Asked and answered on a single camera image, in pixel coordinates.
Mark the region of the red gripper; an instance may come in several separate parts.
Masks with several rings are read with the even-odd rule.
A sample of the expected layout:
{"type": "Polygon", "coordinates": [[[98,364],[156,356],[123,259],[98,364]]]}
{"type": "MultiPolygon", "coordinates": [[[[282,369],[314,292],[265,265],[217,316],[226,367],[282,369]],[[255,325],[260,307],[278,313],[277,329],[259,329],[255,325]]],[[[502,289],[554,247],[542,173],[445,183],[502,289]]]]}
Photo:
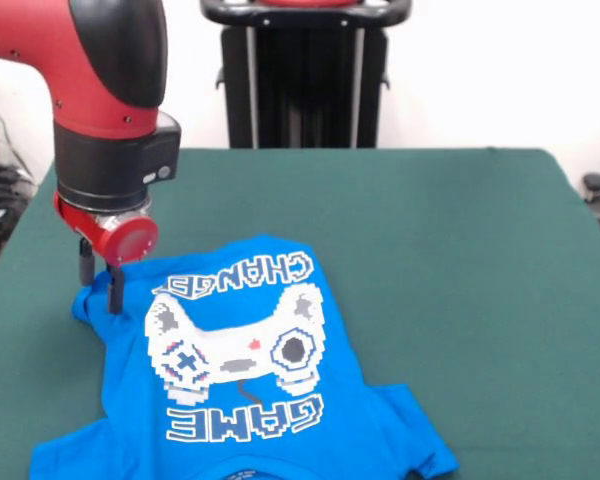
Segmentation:
{"type": "Polygon", "coordinates": [[[124,271],[119,266],[142,260],[156,247],[159,238],[159,227],[149,212],[151,200],[130,211],[96,214],[78,209],[56,193],[54,207],[65,224],[82,237],[79,242],[80,284],[93,283],[94,253],[97,253],[108,263],[108,312],[119,315],[123,311],[125,288],[124,271]]]}

